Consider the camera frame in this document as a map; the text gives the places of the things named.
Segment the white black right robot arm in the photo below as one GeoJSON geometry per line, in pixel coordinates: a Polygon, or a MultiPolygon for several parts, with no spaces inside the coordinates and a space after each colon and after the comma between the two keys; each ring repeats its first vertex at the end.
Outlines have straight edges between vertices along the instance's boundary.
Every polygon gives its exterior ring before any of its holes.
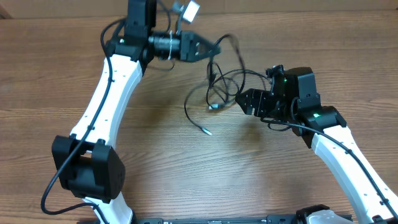
{"type": "Polygon", "coordinates": [[[340,112],[321,104],[312,69],[278,65],[268,68],[266,77],[269,90],[237,94],[243,112],[301,137],[329,168],[359,223],[397,223],[397,195],[365,158],[340,112]]]}

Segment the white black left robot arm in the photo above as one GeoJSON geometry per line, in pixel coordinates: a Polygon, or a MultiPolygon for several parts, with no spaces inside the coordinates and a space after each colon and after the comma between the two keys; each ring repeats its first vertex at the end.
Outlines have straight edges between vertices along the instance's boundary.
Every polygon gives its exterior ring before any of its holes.
{"type": "Polygon", "coordinates": [[[111,38],[100,40],[103,71],[90,103],[70,134],[52,144],[53,181],[91,207],[98,223],[136,222],[122,194],[126,170],[115,147],[126,106],[148,64],[153,58],[197,62],[220,53],[192,31],[156,31],[158,5],[129,1],[127,16],[111,23],[111,38]]]}

